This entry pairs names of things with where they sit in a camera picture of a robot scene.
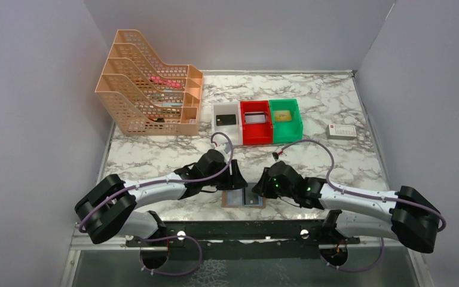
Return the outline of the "light blue credit card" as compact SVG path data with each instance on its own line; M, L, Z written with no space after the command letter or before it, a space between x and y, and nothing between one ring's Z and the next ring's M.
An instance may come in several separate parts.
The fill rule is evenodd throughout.
M225 207L240 207L243 204L242 191L226 191L223 200Z

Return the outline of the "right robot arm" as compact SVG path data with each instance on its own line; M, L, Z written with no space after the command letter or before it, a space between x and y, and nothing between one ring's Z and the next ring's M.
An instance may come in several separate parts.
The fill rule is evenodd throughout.
M328 210L322 238L369 236L393 239L424 254L434 251L440 213L417 190L369 191L333 184L317 177L302 177L282 161L264 168L252 192L267 199L288 197L300 207Z

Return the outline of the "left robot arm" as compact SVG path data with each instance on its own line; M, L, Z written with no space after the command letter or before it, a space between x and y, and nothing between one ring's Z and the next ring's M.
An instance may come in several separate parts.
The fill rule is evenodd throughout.
M246 188L238 162L210 149L195 163L165 176L126 182L110 174L96 184L74 207L79 231L100 244L130 228L132 213L143 206L168 200L183 200L214 187L219 191Z

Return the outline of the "black credit card from holder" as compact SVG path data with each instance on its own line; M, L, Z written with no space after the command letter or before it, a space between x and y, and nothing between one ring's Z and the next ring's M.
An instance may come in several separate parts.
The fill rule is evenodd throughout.
M263 199L261 196L252 192L252 190L245 189L243 193L244 206L246 207L261 207L263 206Z

